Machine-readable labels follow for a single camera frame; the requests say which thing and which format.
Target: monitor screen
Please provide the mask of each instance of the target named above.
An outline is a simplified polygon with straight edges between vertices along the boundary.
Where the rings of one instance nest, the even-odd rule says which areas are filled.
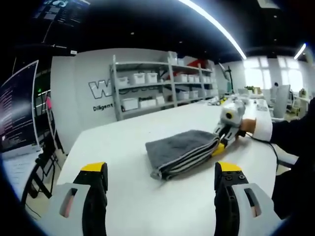
[[[37,63],[35,61],[16,72],[0,88],[2,153],[26,146],[38,149],[32,108]]]
[[[33,17],[75,27],[85,19],[89,6],[86,0],[44,0]]]

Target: white cuff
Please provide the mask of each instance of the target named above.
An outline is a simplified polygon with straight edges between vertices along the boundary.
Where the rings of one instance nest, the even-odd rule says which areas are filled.
[[[253,137],[263,141],[270,141],[272,135],[272,122],[271,119],[264,119],[257,116],[256,128]]]

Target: wall sign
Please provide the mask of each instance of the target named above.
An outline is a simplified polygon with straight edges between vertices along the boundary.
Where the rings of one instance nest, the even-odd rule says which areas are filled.
[[[100,99],[103,96],[110,97],[112,96],[112,88],[110,79],[99,80],[97,82],[89,82],[91,92],[95,99]]]
[[[89,82],[90,90],[93,94],[94,99],[100,99],[102,97],[112,96],[111,82],[110,79],[99,80],[97,82]],[[103,106],[93,106],[93,111],[104,111],[106,108],[112,108],[113,103],[105,104]]]

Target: window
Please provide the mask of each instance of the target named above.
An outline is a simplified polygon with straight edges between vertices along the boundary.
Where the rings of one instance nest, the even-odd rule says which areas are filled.
[[[245,69],[245,80],[247,86],[264,88],[262,71],[260,69]]]
[[[293,92],[299,92],[303,88],[303,76],[299,70],[299,62],[293,58],[278,57],[281,67],[283,85],[291,85]]]
[[[247,58],[243,61],[246,86],[271,88],[271,77],[267,57]]]

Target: floor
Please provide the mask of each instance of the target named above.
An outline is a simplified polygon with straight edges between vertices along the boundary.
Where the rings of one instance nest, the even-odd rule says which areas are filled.
[[[58,163],[62,168],[66,159],[66,155],[64,155],[61,151],[56,152],[56,155],[59,160]],[[56,165],[55,178],[54,178],[54,183],[53,183],[53,194],[54,194],[54,189],[56,187],[57,179],[59,178],[60,172],[61,172],[61,169]],[[49,191],[51,188],[51,183],[52,183],[52,176],[50,175],[48,179],[44,180],[44,185]],[[49,199],[42,192],[39,192],[38,196],[34,199],[28,194],[27,199],[26,199],[26,204],[27,204],[25,207],[26,211],[34,219],[37,220],[40,218],[40,216],[42,216],[48,210]]]

